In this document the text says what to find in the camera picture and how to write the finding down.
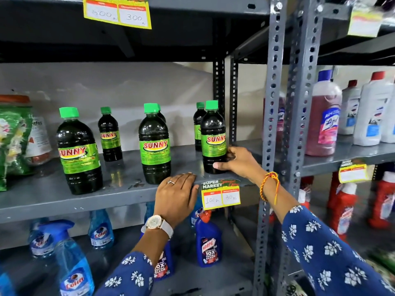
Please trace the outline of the person's right forearm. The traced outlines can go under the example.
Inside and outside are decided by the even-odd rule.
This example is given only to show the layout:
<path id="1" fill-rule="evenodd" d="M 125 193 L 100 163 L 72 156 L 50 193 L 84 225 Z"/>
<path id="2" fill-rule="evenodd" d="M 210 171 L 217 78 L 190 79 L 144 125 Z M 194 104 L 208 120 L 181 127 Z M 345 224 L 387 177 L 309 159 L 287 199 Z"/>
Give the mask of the person's right forearm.
<path id="1" fill-rule="evenodd" d="M 280 184 L 265 175 L 260 194 L 281 223 L 281 238 L 300 263 L 316 296 L 395 296 L 395 289 Z"/>

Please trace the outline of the person's left forearm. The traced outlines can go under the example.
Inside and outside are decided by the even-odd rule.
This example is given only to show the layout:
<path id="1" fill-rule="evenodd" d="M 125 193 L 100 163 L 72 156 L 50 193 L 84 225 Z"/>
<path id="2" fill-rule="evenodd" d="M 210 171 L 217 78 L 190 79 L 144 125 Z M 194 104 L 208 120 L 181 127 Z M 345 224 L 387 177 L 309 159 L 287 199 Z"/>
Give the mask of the person's left forearm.
<path id="1" fill-rule="evenodd" d="M 155 266 L 173 232 L 168 223 L 146 227 L 133 251 L 122 259 L 95 296 L 149 296 Z"/>

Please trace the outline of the person's left hand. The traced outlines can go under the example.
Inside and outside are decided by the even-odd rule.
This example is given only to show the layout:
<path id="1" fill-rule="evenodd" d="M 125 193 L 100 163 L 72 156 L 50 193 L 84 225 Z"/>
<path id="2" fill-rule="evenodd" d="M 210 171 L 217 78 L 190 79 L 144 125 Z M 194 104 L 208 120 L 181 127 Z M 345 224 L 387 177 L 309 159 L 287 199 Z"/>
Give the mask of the person's left hand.
<path id="1" fill-rule="evenodd" d="M 193 207 L 190 207 L 190 193 L 195 185 L 196 177 L 193 173 L 187 173 L 187 179 L 182 189 L 176 189 L 176 175 L 162 181 L 167 182 L 167 185 L 155 198 L 154 215 L 160 215 L 173 229 L 184 221 L 193 210 Z"/>

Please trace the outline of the yellow price tag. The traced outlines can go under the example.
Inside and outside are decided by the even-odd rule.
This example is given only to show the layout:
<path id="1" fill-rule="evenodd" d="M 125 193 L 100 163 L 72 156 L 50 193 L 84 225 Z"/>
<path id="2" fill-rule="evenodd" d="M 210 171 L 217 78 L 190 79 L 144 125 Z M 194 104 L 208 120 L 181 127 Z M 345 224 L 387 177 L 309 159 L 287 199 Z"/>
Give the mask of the yellow price tag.
<path id="1" fill-rule="evenodd" d="M 355 3 L 351 10 L 347 35 L 376 38 L 382 21 L 383 12 L 380 9 Z"/>
<path id="2" fill-rule="evenodd" d="M 240 180 L 219 179 L 201 184 L 201 199 L 204 210 L 213 210 L 240 205 Z"/>
<path id="3" fill-rule="evenodd" d="M 338 170 L 338 180 L 341 184 L 365 182 L 369 179 L 364 159 L 355 158 L 341 162 Z"/>
<path id="4" fill-rule="evenodd" d="M 130 28 L 152 29 L 148 0 L 82 0 L 84 18 Z"/>

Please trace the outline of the green flowered packet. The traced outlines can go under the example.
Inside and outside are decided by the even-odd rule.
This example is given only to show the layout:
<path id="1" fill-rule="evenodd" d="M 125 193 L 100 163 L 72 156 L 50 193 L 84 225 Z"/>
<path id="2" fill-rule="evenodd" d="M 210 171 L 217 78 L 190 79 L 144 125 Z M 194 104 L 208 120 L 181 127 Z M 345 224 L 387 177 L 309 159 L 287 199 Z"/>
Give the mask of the green flowered packet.
<path id="1" fill-rule="evenodd" d="M 32 173 L 25 158 L 31 130 L 29 103 L 0 102 L 0 192 L 7 190 L 7 177 Z"/>

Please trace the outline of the grey metal shelf rack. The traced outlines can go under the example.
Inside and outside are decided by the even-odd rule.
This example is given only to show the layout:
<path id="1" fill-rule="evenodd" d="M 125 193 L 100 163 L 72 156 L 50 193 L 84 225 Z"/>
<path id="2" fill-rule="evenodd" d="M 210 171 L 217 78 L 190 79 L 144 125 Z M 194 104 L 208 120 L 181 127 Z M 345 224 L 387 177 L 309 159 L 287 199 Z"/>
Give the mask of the grey metal shelf rack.
<path id="1" fill-rule="evenodd" d="M 153 10 L 153 30 L 127 30 L 125 25 L 109 26 L 102 22 L 107 36 L 115 45 L 83 43 L 30 43 L 0 39 L 0 54 L 7 63 L 48 62 L 171 62 L 208 61 L 213 63 L 213 98 L 219 101 L 220 112 L 225 112 L 224 59 L 248 56 L 263 42 L 258 40 L 265 30 L 258 30 L 258 22 L 267 22 L 267 30 L 274 30 L 279 22 L 279 50 L 283 51 L 284 20 L 288 0 L 149 0 Z M 29 176 L 7 192 L 0 192 L 0 224 L 51 217 L 62 214 L 92 211 L 150 202 L 155 186 L 144 181 L 141 166 L 126 167 L 122 185 L 110 184 L 104 172 L 104 188 L 97 192 L 72 195 L 60 163 L 48 180 Z"/>
<path id="2" fill-rule="evenodd" d="M 296 11 L 290 16 L 291 49 L 287 84 L 285 132 L 281 152 L 275 152 L 276 125 L 274 114 L 279 107 L 282 65 L 287 54 L 284 51 L 287 24 L 288 0 L 269 0 L 269 25 L 267 73 L 265 83 L 265 117 L 263 118 L 263 138 L 261 159 L 265 172 L 275 171 L 279 181 L 291 197 L 298 199 L 300 179 L 308 171 L 319 174 L 318 167 L 338 163 L 325 163 L 304 167 L 304 153 L 311 109 L 313 82 L 316 73 L 322 23 L 324 18 L 332 18 L 350 10 L 340 5 L 324 5 L 324 0 L 297 0 Z M 269 240 L 270 203 L 259 200 L 258 224 L 255 243 L 254 280 L 250 296 L 282 296 L 288 280 L 290 253 L 281 239 L 279 221 L 274 221 L 273 238 Z"/>

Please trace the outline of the person's right hand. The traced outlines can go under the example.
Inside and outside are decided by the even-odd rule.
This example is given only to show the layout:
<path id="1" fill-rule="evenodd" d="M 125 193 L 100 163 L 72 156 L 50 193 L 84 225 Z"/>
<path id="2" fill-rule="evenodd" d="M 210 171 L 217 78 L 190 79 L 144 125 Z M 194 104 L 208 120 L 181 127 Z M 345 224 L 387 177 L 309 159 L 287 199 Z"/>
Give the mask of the person's right hand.
<path id="1" fill-rule="evenodd" d="M 261 185 L 267 172 L 254 159 L 249 150 L 243 147 L 229 146 L 227 157 L 226 162 L 232 162 L 231 172 L 248 179 L 257 186 Z"/>

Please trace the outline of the blue glass cleaner spray bottle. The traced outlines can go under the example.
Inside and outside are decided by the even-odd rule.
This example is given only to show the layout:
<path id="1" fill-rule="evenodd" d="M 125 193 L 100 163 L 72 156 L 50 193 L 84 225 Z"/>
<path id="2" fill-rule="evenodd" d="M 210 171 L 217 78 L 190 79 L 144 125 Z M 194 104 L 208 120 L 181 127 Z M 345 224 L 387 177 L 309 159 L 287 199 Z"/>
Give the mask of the blue glass cleaner spray bottle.
<path id="1" fill-rule="evenodd" d="M 68 232 L 73 226 L 74 222 L 60 219 L 40 224 L 38 229 L 53 238 L 60 296 L 93 296 L 95 285 L 91 268 L 82 249 Z"/>
<path id="2" fill-rule="evenodd" d="M 49 222 L 48 217 L 33 219 L 30 223 L 28 246 L 33 258 L 46 259 L 53 255 L 53 237 L 39 230 L 39 225 Z"/>
<path id="3" fill-rule="evenodd" d="M 17 296 L 11 279 L 8 274 L 0 267 L 0 296 Z"/>
<path id="4" fill-rule="evenodd" d="M 147 202 L 146 204 L 146 212 L 144 216 L 144 224 L 147 222 L 147 220 L 154 215 L 154 210 L 155 210 L 155 201 Z"/>
<path id="5" fill-rule="evenodd" d="M 113 246 L 115 237 L 106 209 L 90 212 L 88 236 L 93 249 L 109 249 Z"/>

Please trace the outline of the green white packet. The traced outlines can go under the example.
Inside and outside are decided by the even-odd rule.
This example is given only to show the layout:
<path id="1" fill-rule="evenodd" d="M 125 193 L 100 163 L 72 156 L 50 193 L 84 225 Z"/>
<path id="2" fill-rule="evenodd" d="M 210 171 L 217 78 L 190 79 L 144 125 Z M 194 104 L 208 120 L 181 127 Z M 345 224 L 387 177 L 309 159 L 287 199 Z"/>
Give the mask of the green white packet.
<path id="1" fill-rule="evenodd" d="M 372 267 L 395 288 L 395 250 L 376 248 L 368 252 Z"/>

